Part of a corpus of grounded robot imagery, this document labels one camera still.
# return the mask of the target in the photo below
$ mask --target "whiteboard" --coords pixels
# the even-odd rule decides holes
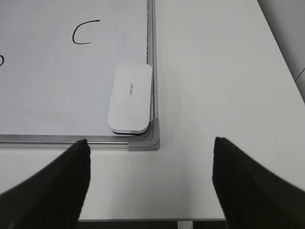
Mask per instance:
[[[114,135],[115,68],[146,63],[147,0],[2,0],[0,55],[0,134]]]

